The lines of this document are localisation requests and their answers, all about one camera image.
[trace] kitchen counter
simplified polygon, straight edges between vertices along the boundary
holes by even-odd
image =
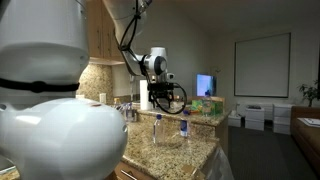
[[[219,116],[169,115],[161,113],[165,119],[166,142],[155,145],[152,141],[155,115],[160,111],[138,110],[138,122],[128,124],[128,143],[122,161],[154,179],[195,179],[212,157],[218,145],[216,127],[224,123],[227,113]],[[190,121],[190,137],[180,136],[180,121]],[[191,171],[184,167],[193,167]],[[0,179],[18,179],[16,170],[0,175]]]
[[[166,143],[157,146],[152,142],[153,122],[142,118],[128,124],[129,139],[122,161],[155,179],[194,179],[183,166],[201,171],[218,140],[211,134],[195,133],[186,139],[180,136],[179,121],[165,121]]]

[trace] clear bottle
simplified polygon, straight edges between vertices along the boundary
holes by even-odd
[[[153,143],[160,145],[165,142],[165,126],[161,114],[157,114],[156,118],[153,124]]]
[[[187,110],[183,111],[184,116],[188,116],[189,112]],[[189,136],[189,132],[190,132],[190,128],[189,128],[189,122],[187,121],[187,119],[182,119],[180,121],[180,135],[182,137],[187,138]]]
[[[210,98],[210,94],[206,92],[205,97],[202,99],[202,115],[210,116],[211,115],[211,106],[212,100]]]
[[[135,119],[135,111],[132,109],[132,103],[127,104],[125,117],[127,122],[132,122]]]

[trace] computer monitor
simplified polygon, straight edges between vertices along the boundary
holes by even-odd
[[[216,77],[204,74],[197,74],[197,96],[216,96]]]

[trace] bottle cap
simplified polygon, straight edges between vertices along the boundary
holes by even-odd
[[[160,119],[162,118],[162,115],[161,115],[161,114],[157,114],[157,116],[156,116],[156,117],[157,117],[157,119],[159,119],[159,120],[160,120]]]
[[[210,92],[209,92],[209,91],[206,91],[206,92],[204,93],[204,96],[210,96]]]
[[[189,111],[188,110],[183,110],[183,114],[184,115],[189,115]]]

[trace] wooden cabinet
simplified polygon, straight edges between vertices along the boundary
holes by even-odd
[[[220,145],[222,147],[222,150],[228,156],[228,116],[225,117],[225,119],[216,127],[216,136],[220,139]]]
[[[90,57],[123,61],[114,36],[114,23],[102,0],[87,0],[87,25]]]
[[[138,171],[137,169],[133,168],[132,166],[123,163],[120,161],[118,166],[114,169],[118,179],[121,180],[154,180],[152,177]]]

